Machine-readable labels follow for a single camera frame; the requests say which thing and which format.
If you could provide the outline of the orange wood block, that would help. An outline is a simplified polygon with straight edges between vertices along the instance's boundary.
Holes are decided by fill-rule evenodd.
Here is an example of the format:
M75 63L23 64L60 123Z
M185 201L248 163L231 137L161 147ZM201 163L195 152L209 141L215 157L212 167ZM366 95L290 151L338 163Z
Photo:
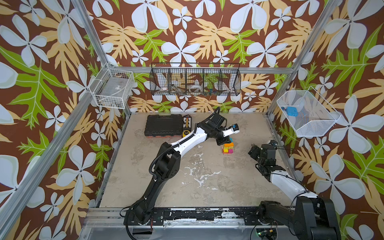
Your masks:
M224 144L224 147L225 148L233 148L234 147L234 143Z

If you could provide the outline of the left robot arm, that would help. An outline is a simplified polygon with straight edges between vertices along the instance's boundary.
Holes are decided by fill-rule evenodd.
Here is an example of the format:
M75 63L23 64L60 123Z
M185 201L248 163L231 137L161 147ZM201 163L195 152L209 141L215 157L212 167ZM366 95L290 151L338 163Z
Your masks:
M230 135L240 132L239 125L222 125L227 119L217 108L209 117L196 123L191 133L174 143L163 143L149 167L152 179L143 196L127 207L124 225L147 224L152 216L157 198L168 180L180 170L181 158L195 146L208 139L215 139L218 146L229 144Z

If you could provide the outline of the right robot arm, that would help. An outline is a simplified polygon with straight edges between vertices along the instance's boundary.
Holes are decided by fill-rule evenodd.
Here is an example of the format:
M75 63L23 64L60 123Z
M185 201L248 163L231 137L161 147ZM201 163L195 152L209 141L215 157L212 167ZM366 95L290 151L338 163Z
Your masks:
M260 222L281 223L299 240L340 240L341 232L334 203L308 190L277 165L276 141L260 147L252 145L249 156L266 180L278 187L291 201L288 207L276 201L262 201L259 205Z

